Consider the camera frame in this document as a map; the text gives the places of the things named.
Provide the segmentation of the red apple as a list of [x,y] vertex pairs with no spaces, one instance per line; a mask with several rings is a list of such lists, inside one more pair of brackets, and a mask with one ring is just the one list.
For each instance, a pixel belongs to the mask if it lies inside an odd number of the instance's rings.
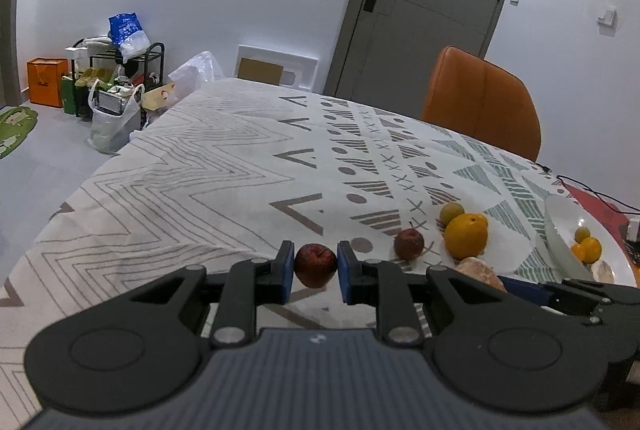
[[396,256],[405,261],[416,260],[424,250],[424,237],[414,228],[400,231],[394,239],[394,251]]
[[337,257],[321,244],[306,244],[297,250],[294,273],[299,282],[309,288],[322,288],[337,271]]

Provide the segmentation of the peeled orange pomelo segment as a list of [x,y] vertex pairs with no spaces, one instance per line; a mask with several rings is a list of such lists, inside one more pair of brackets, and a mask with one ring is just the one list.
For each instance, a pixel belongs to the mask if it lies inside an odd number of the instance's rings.
[[599,259],[596,262],[593,262],[592,265],[588,265],[588,271],[592,276],[593,280],[603,283],[603,284],[614,284],[615,283],[615,274],[608,264],[608,262],[603,259]]

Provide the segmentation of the white shopping bag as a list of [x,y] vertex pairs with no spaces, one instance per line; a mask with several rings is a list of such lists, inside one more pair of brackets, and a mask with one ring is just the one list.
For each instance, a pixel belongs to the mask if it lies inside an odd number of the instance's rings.
[[144,85],[113,86],[104,91],[96,80],[89,90],[92,114],[89,143],[98,152],[114,154],[130,141],[130,135],[142,128]]

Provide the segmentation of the brown-green round fruit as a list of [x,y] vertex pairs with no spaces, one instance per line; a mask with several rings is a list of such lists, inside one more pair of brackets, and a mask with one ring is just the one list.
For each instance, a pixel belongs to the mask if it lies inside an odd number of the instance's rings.
[[591,236],[590,230],[588,227],[582,225],[578,227],[574,233],[574,240],[577,244],[581,244],[585,239]]
[[464,213],[465,209],[460,203],[447,203],[442,206],[442,209],[440,209],[439,222],[443,227],[446,227],[451,221]]

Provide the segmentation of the green floor mat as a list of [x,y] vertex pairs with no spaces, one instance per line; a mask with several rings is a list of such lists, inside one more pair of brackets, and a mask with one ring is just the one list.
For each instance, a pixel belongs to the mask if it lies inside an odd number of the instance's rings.
[[28,106],[14,106],[0,116],[0,158],[17,149],[34,130],[38,113]]

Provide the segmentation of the orange box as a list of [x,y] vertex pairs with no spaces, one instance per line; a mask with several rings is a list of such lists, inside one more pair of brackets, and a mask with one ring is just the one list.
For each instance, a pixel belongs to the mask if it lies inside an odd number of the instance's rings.
[[35,58],[27,62],[29,100],[38,105],[62,106],[61,82],[68,72],[68,61],[58,58]]

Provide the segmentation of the small orange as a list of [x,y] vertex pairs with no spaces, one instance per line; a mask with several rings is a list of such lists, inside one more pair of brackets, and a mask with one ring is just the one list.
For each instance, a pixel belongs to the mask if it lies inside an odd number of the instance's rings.
[[576,259],[580,262],[584,262],[586,259],[586,249],[582,244],[574,244],[570,247],[570,251],[576,257]]

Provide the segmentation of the medium orange front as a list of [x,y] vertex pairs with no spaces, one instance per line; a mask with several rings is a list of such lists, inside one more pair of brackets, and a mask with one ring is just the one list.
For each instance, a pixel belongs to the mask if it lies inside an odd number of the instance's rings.
[[582,246],[586,249],[586,259],[582,262],[584,265],[592,265],[602,257],[602,245],[598,239],[593,236],[588,237],[582,242]]

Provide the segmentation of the white object on mat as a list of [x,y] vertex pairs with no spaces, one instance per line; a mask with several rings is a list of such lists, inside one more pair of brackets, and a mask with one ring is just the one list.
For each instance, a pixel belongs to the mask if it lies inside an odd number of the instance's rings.
[[628,220],[625,239],[630,243],[640,242],[640,217],[632,216]]

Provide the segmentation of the large orange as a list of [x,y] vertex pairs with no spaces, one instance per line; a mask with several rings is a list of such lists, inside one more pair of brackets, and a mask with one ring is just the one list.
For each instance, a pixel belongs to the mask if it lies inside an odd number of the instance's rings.
[[445,247],[454,260],[478,257],[488,243],[488,220],[481,213],[462,213],[446,226]]

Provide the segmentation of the peeled pomelo segment large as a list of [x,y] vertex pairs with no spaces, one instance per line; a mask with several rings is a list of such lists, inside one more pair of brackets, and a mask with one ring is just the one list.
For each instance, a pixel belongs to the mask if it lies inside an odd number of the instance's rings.
[[471,279],[482,282],[488,286],[506,292],[506,287],[499,279],[490,265],[475,257],[467,257],[456,265],[456,270]]

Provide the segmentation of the brown-green round fruit front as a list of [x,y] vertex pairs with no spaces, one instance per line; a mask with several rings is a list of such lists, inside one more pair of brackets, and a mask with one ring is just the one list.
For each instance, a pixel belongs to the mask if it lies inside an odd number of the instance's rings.
[[574,240],[577,244],[581,244],[585,239],[591,236],[590,230],[588,227],[582,225],[578,227],[574,233]]

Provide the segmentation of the black metal rack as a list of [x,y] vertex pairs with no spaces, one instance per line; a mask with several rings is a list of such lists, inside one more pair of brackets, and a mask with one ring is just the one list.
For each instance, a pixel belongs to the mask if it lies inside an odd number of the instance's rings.
[[152,42],[128,60],[105,36],[81,38],[67,47],[66,53],[70,59],[75,116],[81,120],[92,120],[89,91],[94,82],[98,82],[98,89],[102,91],[113,86],[140,84],[153,90],[164,80],[166,47],[163,42]]

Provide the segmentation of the red cartoon mat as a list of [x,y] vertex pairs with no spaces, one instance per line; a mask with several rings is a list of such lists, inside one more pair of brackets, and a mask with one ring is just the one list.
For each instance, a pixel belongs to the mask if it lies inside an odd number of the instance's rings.
[[634,274],[639,274],[639,257],[625,239],[628,218],[623,213],[619,213],[609,202],[603,202],[602,199],[597,198],[591,192],[570,184],[565,184],[565,187],[588,213],[591,213],[600,224],[604,225],[608,233],[614,237],[618,246],[623,249],[631,270],[634,271]]

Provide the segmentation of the patterned white tablecloth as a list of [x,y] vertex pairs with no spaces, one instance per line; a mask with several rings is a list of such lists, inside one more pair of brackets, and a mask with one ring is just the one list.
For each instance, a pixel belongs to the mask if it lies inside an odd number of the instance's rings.
[[38,410],[23,355],[41,328],[186,265],[224,271],[286,240],[390,260],[415,228],[421,273],[448,261],[437,219],[457,202],[488,219],[483,257],[497,273],[557,281],[544,200],[562,190],[531,161],[385,106],[205,85],[82,183],[4,282],[2,427]]

